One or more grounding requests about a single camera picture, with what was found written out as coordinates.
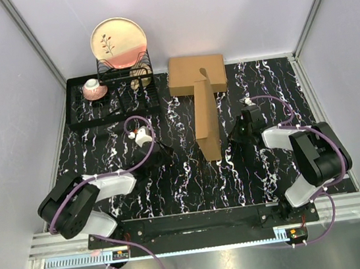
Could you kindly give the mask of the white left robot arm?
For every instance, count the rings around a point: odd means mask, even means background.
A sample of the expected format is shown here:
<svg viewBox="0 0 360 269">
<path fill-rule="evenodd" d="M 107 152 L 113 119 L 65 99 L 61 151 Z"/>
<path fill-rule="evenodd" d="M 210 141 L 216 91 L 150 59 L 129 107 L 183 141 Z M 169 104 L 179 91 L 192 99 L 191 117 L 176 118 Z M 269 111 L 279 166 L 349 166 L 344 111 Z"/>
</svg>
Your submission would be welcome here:
<svg viewBox="0 0 360 269">
<path fill-rule="evenodd" d="M 38 208 L 49 231 L 65 239 L 77 235 L 101 235 L 101 240 L 116 247 L 124 240 L 123 229 L 105 212 L 95 211 L 99 201 L 128 195 L 158 168 L 172 163 L 173 148 L 160 141 L 146 142 L 136 150 L 135 166 L 102 175 L 63 174 Z"/>
</svg>

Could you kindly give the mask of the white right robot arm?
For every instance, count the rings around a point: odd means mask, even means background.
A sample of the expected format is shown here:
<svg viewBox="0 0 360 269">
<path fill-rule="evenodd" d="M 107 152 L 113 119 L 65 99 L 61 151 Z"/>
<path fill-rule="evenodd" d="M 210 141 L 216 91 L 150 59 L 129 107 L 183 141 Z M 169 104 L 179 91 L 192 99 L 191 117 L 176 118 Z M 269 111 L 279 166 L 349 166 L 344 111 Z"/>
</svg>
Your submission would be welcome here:
<svg viewBox="0 0 360 269">
<path fill-rule="evenodd" d="M 327 122 L 268 127 L 255 104 L 241 110 L 229 139 L 293 153 L 300 174 L 278 202 L 280 217 L 289 224 L 297 222 L 318 193 L 340 182 L 353 166 L 350 154 Z"/>
</svg>

